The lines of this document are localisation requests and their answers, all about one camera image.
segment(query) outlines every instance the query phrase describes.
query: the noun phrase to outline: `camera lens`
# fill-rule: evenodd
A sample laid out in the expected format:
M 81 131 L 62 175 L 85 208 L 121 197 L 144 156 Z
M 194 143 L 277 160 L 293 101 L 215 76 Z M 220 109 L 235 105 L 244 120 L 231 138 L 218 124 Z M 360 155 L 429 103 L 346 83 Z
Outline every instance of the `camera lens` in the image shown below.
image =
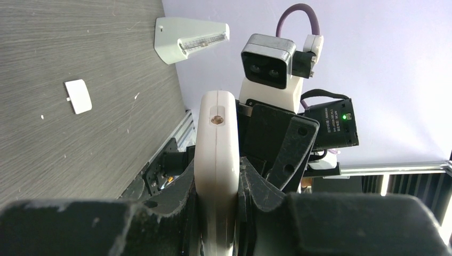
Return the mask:
M 272 69 L 269 71 L 269 75 L 273 78 L 277 78 L 279 76 L 279 72 L 277 72 L 276 70 Z
M 249 69 L 251 70 L 251 72 L 254 72 L 254 73 L 259 73 L 261 71 L 261 69 L 256 65 L 251 65 L 249 67 Z

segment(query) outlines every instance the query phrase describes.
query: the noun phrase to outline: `black camera face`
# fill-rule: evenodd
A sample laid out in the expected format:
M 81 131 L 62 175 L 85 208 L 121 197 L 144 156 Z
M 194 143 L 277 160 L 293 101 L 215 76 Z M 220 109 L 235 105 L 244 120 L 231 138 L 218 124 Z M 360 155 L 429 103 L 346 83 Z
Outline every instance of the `black camera face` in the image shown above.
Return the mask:
M 241 59 L 248 80 L 278 89 L 286 88 L 287 64 L 283 60 L 250 52 L 243 52 Z

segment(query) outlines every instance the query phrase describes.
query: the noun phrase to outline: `floor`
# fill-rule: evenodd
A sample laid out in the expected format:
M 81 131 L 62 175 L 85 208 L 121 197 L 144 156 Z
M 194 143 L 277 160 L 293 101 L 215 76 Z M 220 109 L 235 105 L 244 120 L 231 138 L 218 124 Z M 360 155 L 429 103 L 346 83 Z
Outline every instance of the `floor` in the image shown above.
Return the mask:
M 0 0 L 0 207 L 117 198 L 185 115 L 153 48 L 161 0 Z M 83 79 L 75 115 L 65 81 Z

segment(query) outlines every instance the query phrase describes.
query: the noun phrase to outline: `white wall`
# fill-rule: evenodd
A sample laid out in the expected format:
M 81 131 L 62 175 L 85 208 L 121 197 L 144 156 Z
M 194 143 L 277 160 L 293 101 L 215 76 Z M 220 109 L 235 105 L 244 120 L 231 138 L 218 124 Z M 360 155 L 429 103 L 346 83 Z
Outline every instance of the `white wall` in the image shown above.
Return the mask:
M 177 63 L 184 102 L 199 112 L 202 95 L 238 97 L 240 52 L 253 33 L 274 35 L 291 0 L 163 0 L 166 16 L 226 22 L 231 41 Z M 452 149 L 452 1 L 304 1 L 325 37 L 314 88 L 353 99 L 360 146 L 341 149 L 342 164 L 448 159 Z M 306 15 L 287 18 L 282 36 L 301 46 Z M 329 101 L 308 100 L 308 104 Z

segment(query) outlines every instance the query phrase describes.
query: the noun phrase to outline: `wood grain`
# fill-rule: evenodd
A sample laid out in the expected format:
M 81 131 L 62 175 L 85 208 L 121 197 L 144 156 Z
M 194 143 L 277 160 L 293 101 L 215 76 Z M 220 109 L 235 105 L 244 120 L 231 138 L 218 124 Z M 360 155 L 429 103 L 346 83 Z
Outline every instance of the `wood grain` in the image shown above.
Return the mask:
M 154 51 L 160 0 L 0 2 L 0 207 L 118 197 L 184 116 L 174 65 Z M 75 115 L 64 82 L 93 109 Z

